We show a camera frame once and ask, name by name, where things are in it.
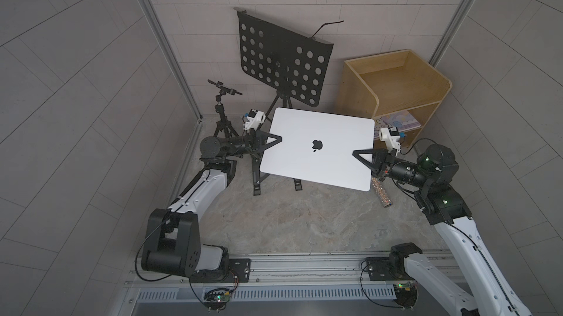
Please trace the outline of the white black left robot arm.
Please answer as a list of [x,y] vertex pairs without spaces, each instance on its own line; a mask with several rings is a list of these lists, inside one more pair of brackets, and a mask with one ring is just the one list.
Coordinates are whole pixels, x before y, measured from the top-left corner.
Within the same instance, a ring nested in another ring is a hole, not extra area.
[[167,209],[154,210],[136,258],[137,272],[182,276],[195,282],[222,282],[230,276],[227,248],[203,244],[199,221],[233,181],[236,159],[245,155],[256,164],[282,137],[251,130],[240,137],[206,137],[200,143],[204,167]]

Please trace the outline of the silver laptop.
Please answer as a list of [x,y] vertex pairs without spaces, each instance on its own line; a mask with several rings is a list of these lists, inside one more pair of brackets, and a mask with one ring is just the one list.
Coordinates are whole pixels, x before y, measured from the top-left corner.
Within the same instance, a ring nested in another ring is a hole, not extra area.
[[359,191],[369,191],[372,173],[353,157],[373,149],[375,121],[278,108],[270,133],[281,142],[265,150],[260,171]]

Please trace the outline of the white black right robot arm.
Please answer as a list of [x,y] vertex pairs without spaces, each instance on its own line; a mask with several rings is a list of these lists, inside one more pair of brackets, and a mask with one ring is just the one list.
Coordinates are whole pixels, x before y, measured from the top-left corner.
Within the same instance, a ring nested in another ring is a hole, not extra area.
[[454,153],[438,144],[430,145],[416,162],[403,161],[397,153],[373,149],[369,151],[373,160],[368,162],[363,157],[366,150],[355,150],[353,157],[380,181],[390,178],[397,187],[415,187],[406,194],[447,243],[471,291],[440,272],[412,243],[391,248],[390,272],[418,282],[450,315],[530,315],[489,253],[469,206],[451,185],[459,168]]

